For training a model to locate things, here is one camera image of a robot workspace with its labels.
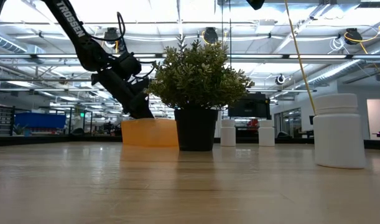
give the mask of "black flower pot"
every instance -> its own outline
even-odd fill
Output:
[[[175,110],[180,150],[212,150],[217,116],[217,110]]]

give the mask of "wall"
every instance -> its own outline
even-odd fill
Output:
[[[380,100],[367,100],[369,137],[372,140],[380,140],[375,134],[380,131]]]
[[[29,95],[28,92],[19,92],[17,96],[10,93],[0,93],[0,105],[15,106],[16,108],[31,110],[38,109],[40,106],[50,106],[51,98],[39,95]]]
[[[338,85],[336,81],[330,83],[329,86],[312,89],[317,90],[317,92],[312,93],[313,98],[338,93]],[[313,126],[310,124],[310,116],[313,116],[314,112],[308,93],[300,93],[295,97],[295,101],[279,101],[278,105],[270,107],[270,113],[274,119],[274,114],[296,108],[300,108],[302,112],[302,131],[312,130]]]
[[[367,99],[380,99],[380,85],[358,86],[358,85],[339,85],[339,93],[354,93],[358,99],[358,111],[361,115],[361,126],[364,139],[370,139],[368,124]]]

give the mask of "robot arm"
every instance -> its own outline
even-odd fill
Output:
[[[141,72],[141,64],[133,53],[124,51],[119,57],[108,54],[97,41],[83,28],[69,0],[42,0],[46,3],[58,23],[68,35],[75,47],[78,59],[84,69],[92,74],[92,85],[100,84],[117,99],[133,118],[153,118],[145,100],[144,88],[149,79],[135,84],[128,80]]]

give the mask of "table surface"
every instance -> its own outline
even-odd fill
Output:
[[[316,166],[312,149],[0,147],[0,223],[380,223],[380,151],[348,170]]]

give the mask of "ceiling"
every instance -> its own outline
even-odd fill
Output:
[[[266,0],[263,8],[254,11],[245,0],[70,0],[77,16],[84,22],[86,31],[91,35],[103,37],[108,27],[118,27],[116,11],[119,11],[126,24],[126,44],[136,54],[162,53],[166,46],[176,46],[174,37],[179,34],[187,36],[187,42],[202,40],[206,27],[214,27],[219,38],[222,37],[229,46],[231,54],[296,54],[294,43],[285,42],[290,35],[290,26],[283,1]],[[357,28],[364,39],[377,34],[380,26],[380,8],[357,8],[359,1],[342,0],[338,4],[320,6],[319,1],[294,0],[289,2],[290,18],[297,29],[299,50],[301,54],[361,54],[360,45],[343,45],[333,48],[335,37],[341,37],[347,28]],[[310,15],[320,13],[315,19]],[[72,43],[57,24],[56,19],[42,1],[7,0],[0,16],[0,35],[11,42],[26,47],[36,45],[46,54],[74,54]],[[380,41],[380,34],[366,42],[365,47]],[[103,45],[107,52],[115,53]],[[0,48],[0,54],[9,54]],[[11,73],[12,77],[30,78],[26,74],[42,74],[41,78],[68,79],[90,78],[91,73],[84,70],[77,59],[48,59],[45,65],[28,63],[17,59],[0,59],[0,63],[23,71],[23,75]],[[305,73],[311,75],[327,67],[332,61],[305,63]],[[302,79],[299,64],[291,62],[253,62],[252,60],[235,60],[231,64],[235,69],[242,69],[255,82],[255,88],[269,90],[282,89],[277,86],[275,77],[283,74],[287,82],[296,84]],[[143,65],[144,73],[151,70]],[[66,85],[57,82],[39,82],[42,88],[80,88],[90,86],[88,82],[70,82]],[[92,102],[87,93],[75,93],[84,101]]]

